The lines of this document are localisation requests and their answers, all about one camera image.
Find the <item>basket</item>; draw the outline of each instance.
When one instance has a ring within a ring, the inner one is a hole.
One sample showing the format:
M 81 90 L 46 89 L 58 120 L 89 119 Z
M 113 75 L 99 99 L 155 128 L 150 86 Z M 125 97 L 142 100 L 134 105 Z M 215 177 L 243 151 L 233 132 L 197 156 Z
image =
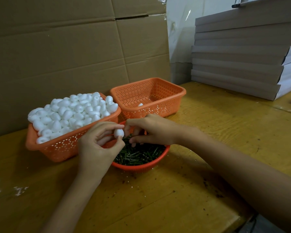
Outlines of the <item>basket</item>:
M 105 99 L 106 96 L 100 93 L 100 96 Z M 89 125 L 76 129 L 65 135 L 52 139 L 42 144 L 36 144 L 38 138 L 37 131 L 33 128 L 32 123 L 28 126 L 26 148 L 28 150 L 39 150 L 46 157 L 54 162 L 62 162 L 68 158 L 71 158 L 78 154 L 78 139 L 85 134 L 88 129 L 90 129 L 97 122 L 111 121 L 118 123 L 118 115 L 121 113 L 120 107 L 116 112 L 112 113 L 110 116 L 102 118 L 96 122 Z
M 111 148 L 115 143 L 116 143 L 116 140 L 110 141 L 110 142 L 106 143 L 103 146 L 103 148 Z M 148 170 L 151 170 L 153 167 L 155 167 L 157 165 L 157 163 L 159 161 L 161 161 L 163 159 L 163 157 L 168 153 L 169 149 L 170 149 L 170 145 L 166 145 L 166 149 L 157 159 L 155 159 L 149 163 L 146 163 L 146 164 L 137 165 L 137 166 L 126 166 L 126 165 L 118 164 L 116 162 L 112 162 L 112 166 L 119 168 L 119 169 L 122 169 L 123 171 L 126 171 L 126 172 L 137 172 L 137 173 L 146 172 Z
M 112 88 L 110 93 L 124 117 L 130 119 L 143 118 L 147 114 L 166 117 L 176 113 L 186 90 L 161 78 L 149 78 Z

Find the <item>yellow wooden table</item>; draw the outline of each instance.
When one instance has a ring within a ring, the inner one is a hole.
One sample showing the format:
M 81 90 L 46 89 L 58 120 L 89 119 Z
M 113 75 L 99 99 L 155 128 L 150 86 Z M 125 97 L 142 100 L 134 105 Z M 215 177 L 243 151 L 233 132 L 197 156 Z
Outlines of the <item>yellow wooden table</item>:
M 191 126 L 291 176 L 291 93 L 277 101 L 190 82 L 178 113 Z M 76 171 L 78 157 L 52 163 L 24 147 L 26 130 L 0 137 L 0 232 L 36 232 Z M 173 145 L 157 167 L 111 167 L 76 232 L 229 232 L 253 210 L 201 158 Z

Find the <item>hand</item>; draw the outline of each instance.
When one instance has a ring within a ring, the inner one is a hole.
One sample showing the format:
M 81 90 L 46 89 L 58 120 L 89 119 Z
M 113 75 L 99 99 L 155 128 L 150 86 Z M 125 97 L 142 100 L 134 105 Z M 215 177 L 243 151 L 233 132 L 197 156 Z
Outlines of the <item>hand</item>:
M 79 171 L 78 175 L 87 179 L 101 181 L 108 171 L 112 161 L 125 146 L 122 137 L 118 137 L 116 144 L 104 149 L 105 143 L 114 140 L 114 129 L 123 129 L 124 125 L 113 122 L 100 122 L 94 125 L 79 140 Z
M 125 136 L 129 135 L 131 126 L 135 126 L 133 137 L 129 140 L 132 147 L 135 147 L 136 143 L 177 144 L 177 134 L 181 133 L 182 129 L 182 125 L 155 114 L 147 114 L 141 119 L 128 119 L 124 128 Z

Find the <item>white wall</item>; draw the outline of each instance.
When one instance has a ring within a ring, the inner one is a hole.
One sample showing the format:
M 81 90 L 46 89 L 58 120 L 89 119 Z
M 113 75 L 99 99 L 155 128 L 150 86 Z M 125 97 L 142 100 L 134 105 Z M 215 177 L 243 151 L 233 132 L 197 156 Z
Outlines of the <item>white wall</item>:
M 167 0 L 172 82 L 181 84 L 190 80 L 190 54 L 191 46 L 194 45 L 195 19 L 231 10 L 234 3 L 235 0 Z

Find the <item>person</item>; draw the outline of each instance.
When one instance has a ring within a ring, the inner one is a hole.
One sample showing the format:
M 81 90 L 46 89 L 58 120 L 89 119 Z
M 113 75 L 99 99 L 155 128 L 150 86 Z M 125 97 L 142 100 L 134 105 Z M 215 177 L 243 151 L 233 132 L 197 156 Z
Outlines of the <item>person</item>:
M 101 146 L 114 139 L 114 129 L 125 136 L 134 126 L 136 143 L 182 145 L 194 151 L 216 170 L 257 212 L 275 225 L 291 232 L 291 177 L 216 141 L 196 127 L 177 124 L 158 115 L 128 119 L 125 126 L 112 122 L 94 125 L 79 140 L 79 169 L 42 232 L 73 232 L 78 219 L 112 161 L 124 147 L 122 137 L 109 149 Z

